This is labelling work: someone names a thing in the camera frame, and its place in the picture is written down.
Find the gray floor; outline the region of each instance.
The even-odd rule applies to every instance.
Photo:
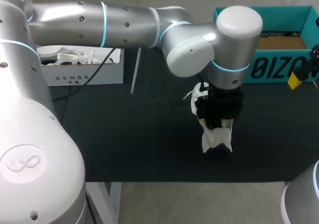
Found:
[[[123,183],[119,224],[283,224],[284,188],[283,182]],[[89,213],[86,224],[93,224]]]
[[[60,0],[34,0],[48,2]],[[213,19],[216,6],[314,5],[319,0],[84,0],[139,6],[178,5],[197,22]],[[284,183],[124,183],[120,224],[282,224]],[[87,216],[87,223],[92,223]]]

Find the white cloth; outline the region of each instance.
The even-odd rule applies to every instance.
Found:
[[[99,64],[100,62],[93,58],[93,51],[89,54],[80,50],[71,50],[65,47],[61,47],[58,51],[51,54],[39,54],[41,61],[45,60],[57,60],[55,63],[47,64],[48,66],[60,65],[63,62],[71,62],[72,65],[80,64]]]
[[[189,92],[184,99],[191,95],[191,101],[190,101],[190,106],[191,106],[191,111],[194,115],[197,116],[196,111],[196,105],[195,102],[197,101],[198,97],[201,96],[206,96],[208,95],[208,91],[199,91],[201,83],[198,83],[194,89]],[[203,148],[203,152],[205,153],[209,148],[215,148],[217,147],[219,144],[224,143],[226,145],[226,147],[228,147],[230,149],[230,151],[232,151],[231,148],[231,130],[232,130],[232,125],[233,125],[233,120],[232,119],[222,119],[221,120],[221,128],[215,128],[213,130],[210,130],[206,124],[204,119],[198,119],[200,125],[203,127],[204,129],[204,134],[202,136],[202,148]]]

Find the cardboard box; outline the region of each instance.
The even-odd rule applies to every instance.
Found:
[[[225,7],[217,7],[216,20]],[[313,6],[252,7],[263,19],[264,27],[245,83],[287,82],[295,67],[310,58],[319,43],[319,17]],[[307,82],[318,76],[313,72]]]
[[[46,46],[37,49],[39,55],[50,54],[59,50],[61,46]],[[99,60],[103,60],[111,48],[63,46],[89,54],[93,51]],[[42,65],[44,79],[48,86],[80,86],[84,84],[96,71],[100,64],[88,65]],[[116,49],[102,66],[88,85],[122,84],[124,76],[124,49]]]

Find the robotic arm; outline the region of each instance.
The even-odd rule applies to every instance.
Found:
[[[210,93],[226,97],[240,89],[261,30],[242,6],[194,24],[180,7],[0,0],[0,224],[84,221],[84,162],[55,117],[35,44],[156,47],[179,77],[209,63]]]

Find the black table surface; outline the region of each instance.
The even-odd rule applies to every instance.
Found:
[[[199,82],[170,73],[161,54],[125,51],[124,84],[91,85],[70,97],[63,127],[77,143],[87,181],[289,181],[319,159],[319,90],[302,84],[243,85],[233,153],[202,152],[202,127],[182,98]],[[51,87],[52,96],[67,87]],[[55,103],[61,115],[65,101]]]

